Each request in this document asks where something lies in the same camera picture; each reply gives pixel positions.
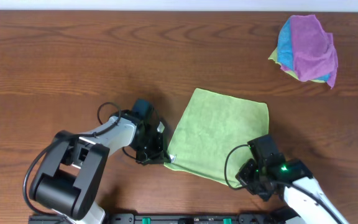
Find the light green microfiber cloth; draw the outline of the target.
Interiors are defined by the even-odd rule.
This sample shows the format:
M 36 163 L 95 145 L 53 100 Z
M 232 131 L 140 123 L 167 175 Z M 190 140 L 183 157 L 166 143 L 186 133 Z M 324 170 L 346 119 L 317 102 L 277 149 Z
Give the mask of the light green microfiber cloth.
M 240 187 L 235 175 L 252 157 L 246 144 L 268 131 L 266 103 L 197 88 L 168 146 L 174 160 L 165 167 Z

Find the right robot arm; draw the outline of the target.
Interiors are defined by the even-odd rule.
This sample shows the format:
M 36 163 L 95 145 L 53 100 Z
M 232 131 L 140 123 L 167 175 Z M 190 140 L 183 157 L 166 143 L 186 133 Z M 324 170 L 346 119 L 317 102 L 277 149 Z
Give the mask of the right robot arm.
M 249 159 L 236 179 L 252 195 L 268 201 L 278 195 L 303 223 L 347 223 L 312 172 L 298 159 Z

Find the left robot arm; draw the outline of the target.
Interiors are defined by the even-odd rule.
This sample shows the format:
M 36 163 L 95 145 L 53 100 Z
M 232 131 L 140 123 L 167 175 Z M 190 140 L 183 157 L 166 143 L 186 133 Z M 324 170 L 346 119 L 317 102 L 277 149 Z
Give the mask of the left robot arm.
M 24 202 L 43 222 L 107 223 L 95 201 L 107 159 L 129 146 L 143 166 L 170 162 L 164 129 L 149 111 L 124 110 L 85 133 L 60 131 L 27 169 Z

